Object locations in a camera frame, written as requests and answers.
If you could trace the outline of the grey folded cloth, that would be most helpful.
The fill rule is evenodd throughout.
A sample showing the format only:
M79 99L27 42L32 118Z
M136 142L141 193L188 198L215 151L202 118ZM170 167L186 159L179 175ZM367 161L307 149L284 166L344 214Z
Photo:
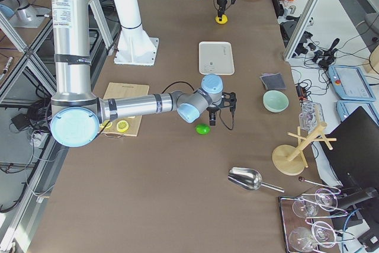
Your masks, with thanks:
M287 89L281 73L263 73L260 79L267 91Z

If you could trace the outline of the wooden mug tree stand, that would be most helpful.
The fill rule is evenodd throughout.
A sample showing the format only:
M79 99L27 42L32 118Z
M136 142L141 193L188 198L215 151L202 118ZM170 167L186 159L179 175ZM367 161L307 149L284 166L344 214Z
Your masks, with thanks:
M296 134L288 132L289 136L297 139L298 146L279 145L273 150L272 161L277 170L286 175L301 174L304 168L308 167L303 150L312 142L325 142L329 150L332 150L333 147L330 143L337 141L337 138L327 138L324 134L326 127L326 122L322 121L311 132L301 129L300 126L297 127Z

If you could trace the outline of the black monitor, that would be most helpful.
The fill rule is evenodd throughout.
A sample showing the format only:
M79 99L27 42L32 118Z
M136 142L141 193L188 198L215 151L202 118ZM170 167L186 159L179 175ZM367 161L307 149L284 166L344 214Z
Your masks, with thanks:
M335 128L332 150L323 151L344 189L378 189L378 124L358 107Z

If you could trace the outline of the metal scoop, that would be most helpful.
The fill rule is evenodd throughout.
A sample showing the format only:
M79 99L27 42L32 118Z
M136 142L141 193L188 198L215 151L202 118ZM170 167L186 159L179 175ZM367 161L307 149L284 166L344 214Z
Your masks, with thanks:
M263 182L261 174L251 168L232 167L229 169L228 179L236 185L250 191L266 187L279 191L280 193L284 192L284 189L279 186Z

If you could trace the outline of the aluminium frame post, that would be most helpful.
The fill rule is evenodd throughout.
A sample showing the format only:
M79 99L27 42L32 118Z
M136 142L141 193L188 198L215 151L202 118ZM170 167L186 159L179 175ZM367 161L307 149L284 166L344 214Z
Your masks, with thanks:
M292 58L292 55L299 44L303 33L305 32L306 25L310 20L311 14L313 13L319 0L308 0L306 6L304 7L303 13L294 29L294 32L290 38L290 41L285 48L283 59L289 61Z

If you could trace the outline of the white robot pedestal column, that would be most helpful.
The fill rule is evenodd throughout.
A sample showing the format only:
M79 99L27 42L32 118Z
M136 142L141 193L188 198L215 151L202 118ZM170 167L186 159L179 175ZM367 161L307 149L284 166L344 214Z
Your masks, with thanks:
M153 66L159 39L144 31L137 0L114 0L121 25L114 63Z

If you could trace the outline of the green lime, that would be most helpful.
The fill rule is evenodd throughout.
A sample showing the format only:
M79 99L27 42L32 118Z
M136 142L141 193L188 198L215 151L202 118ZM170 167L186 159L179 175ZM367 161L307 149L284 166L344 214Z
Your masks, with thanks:
M210 126L204 123L198 124L195 127L195 131L200 135L206 135L210 132Z

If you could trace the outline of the mint green bowl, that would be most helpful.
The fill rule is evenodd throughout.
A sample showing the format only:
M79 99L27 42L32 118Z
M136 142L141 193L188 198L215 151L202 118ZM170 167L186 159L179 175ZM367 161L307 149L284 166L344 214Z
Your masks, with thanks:
M281 91L270 90L263 95L263 105L272 113L280 113L289 106L289 99Z

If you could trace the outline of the wine glass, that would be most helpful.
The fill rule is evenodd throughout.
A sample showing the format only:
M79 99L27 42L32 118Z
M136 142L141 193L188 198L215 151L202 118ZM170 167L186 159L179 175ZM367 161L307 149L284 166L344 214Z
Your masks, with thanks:
M298 198L294 200L294 203L292 205L292 210L296 216L307 218L307 217L317 216L319 208L318 208L318 205L312 201Z
M315 192L316 203L327 212L334 212L338 206L338 199L333 191L320 188Z
M317 248L310 229L305 227L295 228L290 233L288 240L292 248L297 252L312 252Z
M316 221L311 227L315 241L322 247L331 248L336 243L333 227L324 221Z

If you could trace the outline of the yellow lemon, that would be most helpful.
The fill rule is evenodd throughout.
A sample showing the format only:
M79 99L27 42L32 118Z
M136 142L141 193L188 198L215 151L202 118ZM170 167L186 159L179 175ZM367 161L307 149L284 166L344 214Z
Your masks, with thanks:
M228 17L223 14L221 17L216 16L215 21L217 24L226 24L228 22Z

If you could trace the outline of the lemon slice on board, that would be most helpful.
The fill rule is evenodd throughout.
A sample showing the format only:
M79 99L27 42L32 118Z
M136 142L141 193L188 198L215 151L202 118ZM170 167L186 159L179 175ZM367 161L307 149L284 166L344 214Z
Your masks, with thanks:
M116 131L119 133L125 133L128 131L130 125L127 120L119 120L116 124Z

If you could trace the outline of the beige rabbit tray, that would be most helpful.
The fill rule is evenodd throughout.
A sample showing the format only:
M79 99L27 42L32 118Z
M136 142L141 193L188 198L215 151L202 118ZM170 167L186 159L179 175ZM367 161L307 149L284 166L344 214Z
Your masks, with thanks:
M227 41L201 41L199 48L200 74L232 75L235 72L232 45Z

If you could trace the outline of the clear glass mug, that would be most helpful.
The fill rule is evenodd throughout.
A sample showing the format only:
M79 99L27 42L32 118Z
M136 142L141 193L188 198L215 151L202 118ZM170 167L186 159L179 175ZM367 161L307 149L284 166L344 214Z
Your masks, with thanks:
M300 128L311 132L318 123L324 121L322 105L319 103L303 103L299 114Z

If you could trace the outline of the blue teach pendant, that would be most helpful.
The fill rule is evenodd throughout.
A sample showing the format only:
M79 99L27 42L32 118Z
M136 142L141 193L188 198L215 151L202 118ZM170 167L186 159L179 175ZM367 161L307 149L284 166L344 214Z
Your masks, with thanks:
M344 121L358 107L362 107L378 124L378 112L372 102L358 100L338 100L336 102L336 110L341 121Z
M327 71L335 92L341 99L376 101L376 97L359 67L330 65Z

